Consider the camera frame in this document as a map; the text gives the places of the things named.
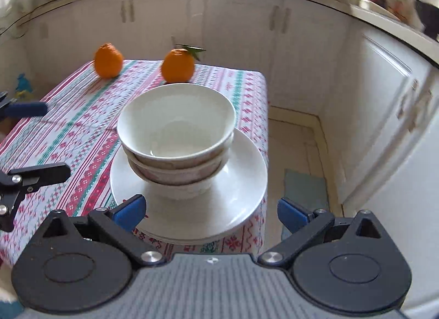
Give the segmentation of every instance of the baseboard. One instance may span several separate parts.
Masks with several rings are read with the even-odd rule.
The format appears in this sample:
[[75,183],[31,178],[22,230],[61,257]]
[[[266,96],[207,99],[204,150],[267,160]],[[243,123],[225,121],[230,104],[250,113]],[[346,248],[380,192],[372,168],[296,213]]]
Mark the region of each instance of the baseboard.
[[298,126],[312,128],[319,150],[320,160],[322,162],[323,174],[326,179],[326,187],[328,191],[329,209],[335,216],[342,217],[343,210],[337,196],[337,187],[335,186],[334,171],[328,154],[325,135],[320,124],[320,120],[315,115],[301,113],[284,108],[270,106],[268,110],[268,118],[274,121],[287,122]]

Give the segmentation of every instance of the white bowl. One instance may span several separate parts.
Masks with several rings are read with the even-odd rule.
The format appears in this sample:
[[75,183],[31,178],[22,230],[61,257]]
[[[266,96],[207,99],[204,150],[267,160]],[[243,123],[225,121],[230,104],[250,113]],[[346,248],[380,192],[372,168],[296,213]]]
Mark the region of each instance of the white bowl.
[[192,183],[188,185],[163,185],[155,183],[148,178],[146,178],[139,170],[137,165],[128,159],[128,163],[133,170],[133,172],[142,180],[151,184],[153,191],[165,198],[171,198],[174,200],[187,200],[194,198],[195,196],[201,195],[206,192],[212,185],[213,178],[224,168],[228,159],[221,162],[218,169],[210,176],[197,183]]
[[143,164],[192,168],[221,153],[235,110],[218,91],[191,83],[153,88],[122,109],[117,132]]
[[210,175],[212,175],[220,166],[223,160],[229,159],[229,148],[233,142],[233,133],[225,142],[224,150],[211,160],[194,166],[193,168],[166,170],[160,168],[154,168],[153,166],[144,165],[139,159],[134,156],[129,149],[123,144],[122,148],[127,155],[128,159],[137,165],[139,171],[145,176],[145,178],[159,184],[164,185],[186,185],[201,181]]

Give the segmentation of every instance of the table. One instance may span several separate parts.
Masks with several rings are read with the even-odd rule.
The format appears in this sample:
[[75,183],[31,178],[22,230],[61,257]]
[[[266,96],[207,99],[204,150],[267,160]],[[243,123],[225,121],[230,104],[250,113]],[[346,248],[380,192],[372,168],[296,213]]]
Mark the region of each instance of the table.
[[[27,195],[11,233],[0,231],[0,258],[13,265],[24,247],[54,209],[83,216],[94,208],[114,207],[109,174],[121,143],[116,132],[120,111],[130,100],[162,85],[161,61],[126,60],[119,77],[101,79],[88,63],[54,88],[43,101],[43,118],[22,119],[0,144],[3,171],[23,166],[66,162],[72,176],[63,184]],[[266,82],[262,74],[197,65],[192,83],[218,90],[236,109],[236,127],[258,146],[268,164]],[[265,230],[266,196],[257,211],[232,235],[200,246],[176,246],[148,238],[167,258],[175,252],[230,253],[260,251]]]

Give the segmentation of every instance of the gray gripper base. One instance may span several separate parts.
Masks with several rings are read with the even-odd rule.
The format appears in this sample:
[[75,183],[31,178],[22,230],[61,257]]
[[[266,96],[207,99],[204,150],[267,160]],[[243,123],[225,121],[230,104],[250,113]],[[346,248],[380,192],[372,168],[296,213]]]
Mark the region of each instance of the gray gripper base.
[[[207,261],[212,258],[218,261]],[[249,254],[176,254],[164,266],[141,269],[121,295],[89,312],[62,316],[26,309],[18,316],[18,319],[56,318],[340,319],[342,316],[313,306],[296,292],[284,272],[258,266]],[[392,311],[375,318],[405,317]]]

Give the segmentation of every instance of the orange fruit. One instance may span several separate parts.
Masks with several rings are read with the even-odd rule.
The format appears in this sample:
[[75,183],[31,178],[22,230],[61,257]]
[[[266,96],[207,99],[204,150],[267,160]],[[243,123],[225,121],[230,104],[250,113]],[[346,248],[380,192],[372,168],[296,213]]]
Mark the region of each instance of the orange fruit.
[[194,57],[186,49],[173,49],[163,60],[162,76],[168,83],[187,82],[194,71]]
[[122,54],[110,43],[102,45],[94,55],[94,69],[103,79],[111,79],[119,75],[122,65]]

